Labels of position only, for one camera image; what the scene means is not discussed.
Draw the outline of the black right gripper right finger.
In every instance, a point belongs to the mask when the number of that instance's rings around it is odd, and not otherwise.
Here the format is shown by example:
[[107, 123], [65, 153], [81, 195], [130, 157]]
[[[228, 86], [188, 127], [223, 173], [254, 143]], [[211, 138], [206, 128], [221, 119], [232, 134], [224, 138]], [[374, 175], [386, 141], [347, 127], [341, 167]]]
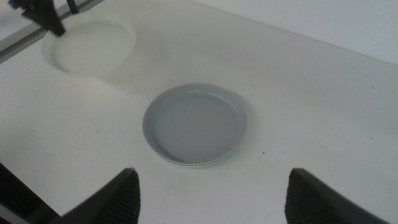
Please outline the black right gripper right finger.
[[288, 223], [386, 222], [348, 200], [303, 168], [294, 168], [289, 174], [284, 213]]

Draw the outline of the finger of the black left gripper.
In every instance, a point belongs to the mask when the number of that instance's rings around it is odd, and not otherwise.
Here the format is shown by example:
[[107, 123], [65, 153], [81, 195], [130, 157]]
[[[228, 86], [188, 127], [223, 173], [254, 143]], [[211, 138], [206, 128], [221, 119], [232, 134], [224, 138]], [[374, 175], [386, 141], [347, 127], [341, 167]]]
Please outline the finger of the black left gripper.
[[33, 11], [30, 11], [29, 15], [33, 21], [51, 31], [58, 37], [62, 36], [66, 32], [54, 10], [34, 9]]

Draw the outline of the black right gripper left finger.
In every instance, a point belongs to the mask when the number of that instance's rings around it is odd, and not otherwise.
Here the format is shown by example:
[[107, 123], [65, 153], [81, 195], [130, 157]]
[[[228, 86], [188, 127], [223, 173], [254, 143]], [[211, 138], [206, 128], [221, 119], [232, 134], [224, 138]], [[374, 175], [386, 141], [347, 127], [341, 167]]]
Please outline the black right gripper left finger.
[[58, 219], [71, 224], [137, 224], [141, 209], [138, 173], [122, 170], [99, 191]]

